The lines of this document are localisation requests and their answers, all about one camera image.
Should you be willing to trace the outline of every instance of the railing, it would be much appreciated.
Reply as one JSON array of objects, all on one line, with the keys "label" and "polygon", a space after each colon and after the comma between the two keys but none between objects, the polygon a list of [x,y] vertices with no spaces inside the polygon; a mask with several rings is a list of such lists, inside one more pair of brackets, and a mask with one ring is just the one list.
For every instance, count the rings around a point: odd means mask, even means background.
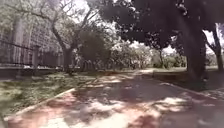
[{"label": "railing", "polygon": [[33,67],[36,65],[55,68],[61,65],[60,59],[59,54],[53,51],[44,51],[36,49],[35,46],[21,46],[0,40],[0,67]]}]

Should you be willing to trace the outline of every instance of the lawn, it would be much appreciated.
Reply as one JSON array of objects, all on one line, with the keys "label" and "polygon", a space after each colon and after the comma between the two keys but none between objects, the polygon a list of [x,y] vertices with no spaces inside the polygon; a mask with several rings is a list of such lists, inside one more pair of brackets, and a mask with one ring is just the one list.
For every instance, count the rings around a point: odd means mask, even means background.
[{"label": "lawn", "polygon": [[69,77],[64,73],[30,77],[23,80],[0,82],[0,110],[3,116],[11,115],[25,107],[40,103],[46,99],[69,90],[81,87],[84,83],[102,75],[112,73],[77,73]]},{"label": "lawn", "polygon": [[184,68],[174,68],[171,70],[156,69],[154,70],[152,77],[197,92],[224,87],[224,73],[217,72],[216,67],[207,67],[206,73],[208,79],[204,83],[190,81],[186,69]]}]

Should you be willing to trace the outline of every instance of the paved walkway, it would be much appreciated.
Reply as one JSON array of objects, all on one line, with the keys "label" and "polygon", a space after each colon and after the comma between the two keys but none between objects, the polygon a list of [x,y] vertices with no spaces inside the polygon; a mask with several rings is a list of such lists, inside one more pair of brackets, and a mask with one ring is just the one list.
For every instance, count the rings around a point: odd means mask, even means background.
[{"label": "paved walkway", "polygon": [[210,90],[203,92],[204,95],[209,96],[213,99],[219,99],[224,101],[224,88],[216,89],[216,90]]},{"label": "paved walkway", "polygon": [[9,128],[223,128],[224,102],[139,72],[107,76],[9,117]]}]

